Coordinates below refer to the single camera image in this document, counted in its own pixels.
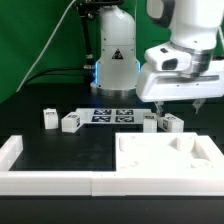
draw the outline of black tabletop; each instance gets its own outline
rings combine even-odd
[[[209,99],[198,115],[192,101],[167,102],[166,113],[185,122],[185,132],[209,135],[224,152],[224,99]],[[116,169],[115,133],[141,132],[141,125],[84,125],[77,133],[45,130],[43,110],[62,118],[76,108],[144,108],[137,96],[93,95],[79,84],[32,84],[0,105],[0,145],[22,135],[24,150],[11,170]],[[2,223],[224,223],[223,197],[0,197]]]

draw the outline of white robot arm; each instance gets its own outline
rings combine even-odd
[[[224,59],[212,60],[224,15],[223,0],[148,0],[152,21],[170,41],[148,49],[137,83],[143,102],[224,95]]]
[[[106,96],[134,95],[140,72],[135,49],[136,25],[134,18],[118,7],[123,2],[81,0],[75,4],[85,31],[88,30],[86,19],[94,20],[97,15],[100,17],[101,57],[95,63],[95,80],[91,83],[91,90]],[[88,35],[85,39],[88,64],[93,65]]]

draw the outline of small white block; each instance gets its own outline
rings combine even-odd
[[[184,131],[184,121],[172,114],[158,119],[158,127],[166,132],[182,133]]]
[[[58,114],[56,109],[44,110],[44,124],[45,124],[45,129],[58,128]]]
[[[157,119],[158,119],[158,115],[155,113],[144,113],[143,114],[143,132],[156,133]]]
[[[75,133],[81,126],[80,114],[71,112],[61,120],[62,132]]]

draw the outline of white tray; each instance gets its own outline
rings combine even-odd
[[[115,172],[9,171],[21,152],[21,136],[0,149],[0,195],[224,196],[224,156],[195,133],[117,133]]]

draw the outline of cable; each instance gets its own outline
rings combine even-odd
[[[72,5],[76,2],[76,0],[72,0],[72,2],[68,5],[68,7],[66,8],[65,12],[63,13],[61,19],[59,20],[57,26],[55,27],[53,33],[51,34],[49,40],[47,41],[47,43],[45,44],[43,50],[41,51],[40,55],[38,56],[38,58],[36,59],[36,61],[33,63],[33,65],[30,67],[30,69],[28,70],[28,72],[26,73],[25,77],[23,78],[22,82],[19,85],[19,88],[17,89],[17,92],[20,90],[21,86],[23,85],[23,83],[26,81],[27,77],[30,75],[30,73],[33,71],[33,69],[35,68],[35,66],[38,64],[38,62],[40,61],[40,59],[43,57],[45,51],[47,50],[47,48],[49,47],[52,39],[54,38],[56,32],[58,31],[58,28],[60,27],[61,23],[63,22],[65,16],[67,15],[69,9],[72,7]]]
[[[223,37],[223,32],[222,32],[221,27],[219,27],[219,36],[220,36],[220,39],[221,39],[222,49],[224,51],[224,37]]]
[[[135,0],[135,56],[137,54],[137,10],[138,10],[138,1]]]
[[[55,74],[50,72],[59,72],[59,71],[78,71],[78,70],[84,70],[83,67],[77,67],[77,68],[51,68],[44,70],[42,72],[37,73],[36,75],[33,75],[29,78],[27,78],[23,84],[20,87],[20,90],[22,90],[29,82],[31,82],[33,79],[39,78],[41,76],[47,76],[47,75],[59,75],[59,76],[84,76],[84,75],[71,75],[71,74]]]

